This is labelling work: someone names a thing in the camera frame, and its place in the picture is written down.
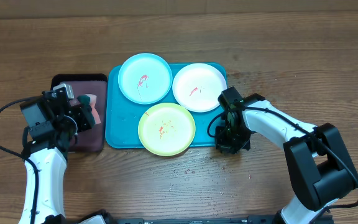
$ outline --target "teal object at bottom edge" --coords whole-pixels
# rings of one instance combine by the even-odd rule
[[[180,69],[190,63],[172,63],[169,64],[172,75],[175,78]],[[218,69],[227,82],[226,71],[218,63],[206,63]],[[113,68],[109,74],[107,110],[106,110],[106,141],[115,149],[144,149],[137,134],[137,126],[142,115],[153,105],[159,103],[178,103],[173,96],[172,88],[168,94],[160,101],[149,105],[140,105],[128,100],[121,92],[118,86],[118,72],[121,65]],[[216,109],[205,112],[191,112],[196,123],[196,134],[190,147],[214,146],[214,139],[206,133],[209,122],[223,109],[218,106]],[[211,126],[211,134],[215,134],[215,127],[221,121],[215,121]]]

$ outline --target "wooden table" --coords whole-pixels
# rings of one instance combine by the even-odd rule
[[[260,93],[302,121],[334,124],[358,170],[357,11],[1,20],[0,107],[39,95],[58,73],[108,75],[139,52],[220,63],[244,96]],[[3,112],[0,143],[20,152],[24,126],[18,106]],[[66,215],[100,208],[148,219],[274,214],[293,197],[285,156],[259,134],[251,141],[250,151],[233,156],[191,148],[162,158],[107,144],[99,154],[70,154]],[[0,151],[0,223],[20,219],[25,182],[23,162]],[[356,199],[354,191],[339,203]],[[358,223],[358,207],[333,214]]]

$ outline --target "yellow plate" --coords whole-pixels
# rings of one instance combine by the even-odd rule
[[[196,134],[196,123],[184,107],[160,103],[143,114],[137,133],[150,152],[159,156],[174,156],[189,147]]]

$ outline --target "blue tray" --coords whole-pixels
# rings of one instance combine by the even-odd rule
[[[227,81],[225,69],[217,63],[206,63],[218,69],[224,79]],[[184,66],[189,63],[173,63],[169,64],[172,75],[175,75]],[[144,149],[137,134],[137,126],[142,115],[153,105],[158,103],[178,103],[173,96],[172,88],[168,94],[160,101],[149,104],[140,105],[128,100],[121,92],[118,86],[118,72],[121,65],[113,68],[109,75],[108,94],[107,94],[107,112],[106,112],[106,141],[116,149]],[[206,134],[209,122],[223,109],[219,106],[215,110],[205,113],[190,112],[196,122],[196,135],[190,147],[197,146],[214,146],[214,139]],[[215,127],[219,122],[215,122],[211,126],[211,134],[214,134]]]

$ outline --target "wall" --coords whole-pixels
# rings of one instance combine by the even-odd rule
[[[358,10],[358,0],[0,0],[0,19]]]

